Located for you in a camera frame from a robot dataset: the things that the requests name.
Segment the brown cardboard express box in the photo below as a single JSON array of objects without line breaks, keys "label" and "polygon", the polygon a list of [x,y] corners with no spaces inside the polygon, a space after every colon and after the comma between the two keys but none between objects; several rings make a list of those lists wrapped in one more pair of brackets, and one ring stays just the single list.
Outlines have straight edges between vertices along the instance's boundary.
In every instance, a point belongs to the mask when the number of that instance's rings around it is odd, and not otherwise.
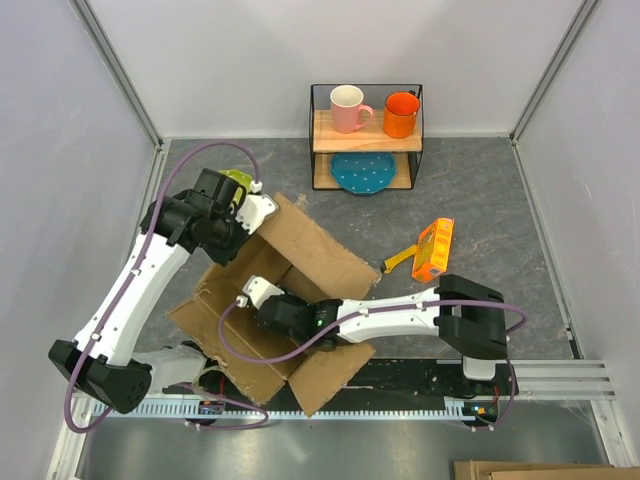
[{"label": "brown cardboard express box", "polygon": [[375,350],[335,333],[295,350],[338,319],[339,300],[364,299],[380,275],[284,195],[275,202],[277,211],[236,258],[211,266],[169,317],[254,404],[265,406],[289,387],[311,416]]}]

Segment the yellow utility knife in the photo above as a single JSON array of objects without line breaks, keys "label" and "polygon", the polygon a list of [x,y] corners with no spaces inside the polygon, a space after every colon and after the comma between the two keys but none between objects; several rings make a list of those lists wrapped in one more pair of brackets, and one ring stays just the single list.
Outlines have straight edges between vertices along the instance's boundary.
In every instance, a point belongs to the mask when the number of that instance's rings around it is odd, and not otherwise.
[{"label": "yellow utility knife", "polygon": [[406,249],[398,252],[397,254],[387,258],[382,262],[381,272],[383,274],[390,274],[399,264],[413,257],[416,253],[417,246],[411,245]]}]

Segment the orange yellow toy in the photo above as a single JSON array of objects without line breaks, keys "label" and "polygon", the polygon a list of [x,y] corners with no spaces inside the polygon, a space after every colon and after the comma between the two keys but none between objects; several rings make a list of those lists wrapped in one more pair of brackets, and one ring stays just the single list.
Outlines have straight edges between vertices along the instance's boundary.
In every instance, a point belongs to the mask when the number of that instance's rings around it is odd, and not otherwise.
[{"label": "orange yellow toy", "polygon": [[416,244],[411,277],[428,283],[448,269],[455,220],[438,218],[422,231]]}]

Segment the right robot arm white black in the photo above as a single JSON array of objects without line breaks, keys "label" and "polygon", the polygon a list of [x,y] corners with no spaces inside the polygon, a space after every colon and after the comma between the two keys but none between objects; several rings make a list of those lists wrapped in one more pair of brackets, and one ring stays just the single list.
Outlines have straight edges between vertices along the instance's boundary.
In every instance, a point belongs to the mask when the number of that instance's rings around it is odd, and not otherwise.
[{"label": "right robot arm white black", "polygon": [[299,346],[325,351],[394,336],[437,337],[459,352],[458,381],[483,392],[494,381],[491,362],[508,356],[503,295],[464,277],[445,274],[418,293],[378,300],[328,299],[309,303],[254,276],[244,292],[259,327]]}]

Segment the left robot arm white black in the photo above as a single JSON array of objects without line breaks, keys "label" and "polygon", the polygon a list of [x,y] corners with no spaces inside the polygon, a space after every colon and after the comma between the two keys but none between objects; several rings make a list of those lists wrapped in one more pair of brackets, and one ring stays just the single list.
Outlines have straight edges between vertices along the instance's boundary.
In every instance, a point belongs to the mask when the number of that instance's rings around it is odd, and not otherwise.
[{"label": "left robot arm white black", "polygon": [[48,358],[70,390],[80,390],[120,413],[133,411],[158,380],[185,382],[208,393],[219,382],[219,369],[195,351],[175,351],[161,375],[163,357],[136,359],[142,327],[167,284],[195,250],[218,265],[233,260],[265,218],[275,212],[260,183],[243,186],[205,169],[194,187],[154,201],[140,224],[134,248],[113,287],[88,323],[71,341],[57,340]]}]

